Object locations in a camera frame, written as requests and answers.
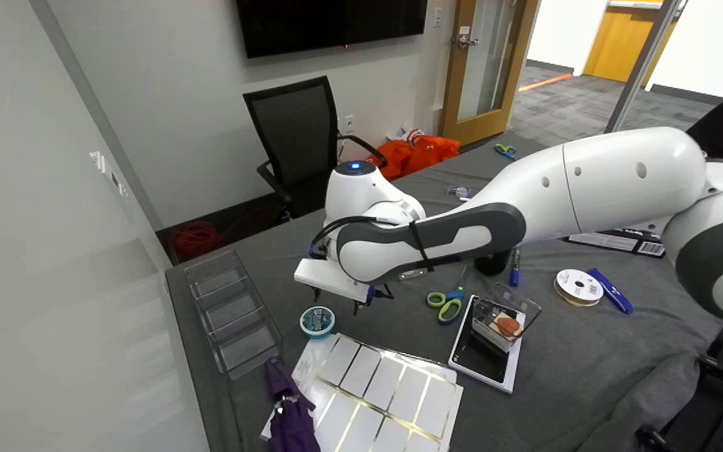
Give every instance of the metal pole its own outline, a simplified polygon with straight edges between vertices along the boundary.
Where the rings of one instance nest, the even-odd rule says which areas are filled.
[[[646,70],[649,69],[651,58],[654,57],[655,52],[657,52],[657,48],[660,46],[660,40],[662,40],[668,24],[671,23],[675,12],[677,12],[677,3],[679,2],[680,0],[664,0],[660,6],[655,22],[651,24],[649,37],[646,38],[646,43],[643,44],[643,49],[640,51],[640,55],[638,55],[638,60],[635,62],[634,68],[632,68],[632,74],[629,75],[629,80],[627,80],[626,85],[623,86],[623,91],[618,99],[618,103],[615,104],[615,110],[610,117],[610,121],[608,121],[608,126],[604,129],[605,134],[617,131],[621,125],[629,103],[635,97],[635,92],[640,88],[640,80],[643,80]]]

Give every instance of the mesh chair back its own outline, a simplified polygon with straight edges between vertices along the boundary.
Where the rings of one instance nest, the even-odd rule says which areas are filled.
[[[284,186],[336,167],[336,106],[327,77],[249,92],[244,101]]]

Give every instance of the door handle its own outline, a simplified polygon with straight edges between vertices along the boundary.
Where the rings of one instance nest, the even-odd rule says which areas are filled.
[[[456,44],[460,49],[466,49],[479,45],[479,40],[470,40],[467,35],[462,35],[458,40],[451,40],[451,43]]]

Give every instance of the purple umbrella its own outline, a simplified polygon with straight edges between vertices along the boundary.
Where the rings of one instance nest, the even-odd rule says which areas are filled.
[[[297,388],[281,359],[272,357],[264,363],[267,384],[277,400],[275,415],[270,421],[272,452],[319,452],[314,438],[314,421],[309,414],[314,404]]]

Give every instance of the barcode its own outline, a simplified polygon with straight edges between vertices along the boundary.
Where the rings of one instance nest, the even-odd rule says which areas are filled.
[[[660,243],[644,242],[640,245],[638,252],[651,254],[653,256],[662,256],[663,252],[665,252],[665,248],[663,248],[663,244]]]

